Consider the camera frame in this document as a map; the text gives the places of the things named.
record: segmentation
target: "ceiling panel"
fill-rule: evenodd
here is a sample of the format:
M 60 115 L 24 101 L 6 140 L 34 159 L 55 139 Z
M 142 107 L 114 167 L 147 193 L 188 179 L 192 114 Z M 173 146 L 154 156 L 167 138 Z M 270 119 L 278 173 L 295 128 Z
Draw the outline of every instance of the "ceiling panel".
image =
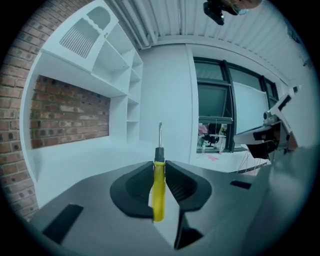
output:
M 135 5 L 135 0 L 128 1 Z M 187 35 L 200 41 L 206 38 L 207 42 L 218 40 L 232 44 L 242 52 L 246 50 L 257 55 L 288 81 L 302 71 L 304 62 L 310 58 L 301 44 L 288 36 L 282 14 L 267 0 L 246 15 L 233 16 L 224 12 L 224 26 L 217 25 L 204 14 L 205 0 L 144 1 L 148 2 L 145 8 L 152 21 L 153 32 L 158 33 L 162 41 L 166 37 L 172 39 L 172 36 Z M 141 17 L 139 9 L 135 8 L 135 11 Z M 141 25 L 146 28 L 148 21 L 141 20 Z

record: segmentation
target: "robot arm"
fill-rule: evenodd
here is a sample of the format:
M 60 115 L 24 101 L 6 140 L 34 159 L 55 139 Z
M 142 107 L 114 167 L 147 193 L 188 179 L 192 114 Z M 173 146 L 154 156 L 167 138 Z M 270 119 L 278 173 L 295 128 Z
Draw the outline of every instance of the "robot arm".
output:
M 274 152 L 286 154 L 296 149 L 296 139 L 282 113 L 294 94 L 286 93 L 270 110 L 263 114 L 263 125 L 233 137 L 236 144 L 246 144 L 254 158 L 270 159 Z

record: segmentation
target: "white cabinet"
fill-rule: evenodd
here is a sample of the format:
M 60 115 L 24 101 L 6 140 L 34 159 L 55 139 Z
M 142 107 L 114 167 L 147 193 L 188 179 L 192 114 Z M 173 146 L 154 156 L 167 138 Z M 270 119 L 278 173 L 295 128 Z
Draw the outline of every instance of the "white cabinet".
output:
M 139 140 L 143 62 L 103 0 L 64 21 L 44 44 L 39 63 L 39 75 L 110 97 L 110 136 Z

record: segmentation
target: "red brick wall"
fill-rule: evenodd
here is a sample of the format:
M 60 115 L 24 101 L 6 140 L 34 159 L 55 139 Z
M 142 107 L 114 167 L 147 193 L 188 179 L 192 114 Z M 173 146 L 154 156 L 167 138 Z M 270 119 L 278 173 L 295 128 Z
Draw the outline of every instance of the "red brick wall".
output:
M 0 69 L 0 182 L 12 208 L 29 219 L 38 209 L 20 146 L 19 110 L 32 63 L 52 32 L 91 0 L 49 0 L 26 22 Z
M 110 98 L 41 76 L 31 111 L 31 145 L 41 148 L 109 135 Z

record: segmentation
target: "gray surface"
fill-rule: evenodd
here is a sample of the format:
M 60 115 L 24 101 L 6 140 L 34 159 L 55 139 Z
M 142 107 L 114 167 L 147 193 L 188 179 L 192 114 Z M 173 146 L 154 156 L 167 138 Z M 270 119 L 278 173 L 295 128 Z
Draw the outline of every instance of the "gray surface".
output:
M 180 250 L 174 250 L 163 239 L 151 220 L 124 215 L 110 198 L 113 181 L 144 163 L 78 182 L 45 205 L 31 224 L 42 231 L 73 203 L 84 210 L 62 246 L 83 256 L 255 254 L 279 237 L 300 212 L 316 175 L 318 152 L 319 148 L 297 149 L 273 167 L 262 167 L 256 177 L 174 162 L 206 178 L 212 186 L 212 195 L 203 208 L 186 213 L 189 226 L 204 237 Z M 233 180 L 252 186 L 249 190 L 235 187 L 230 185 Z

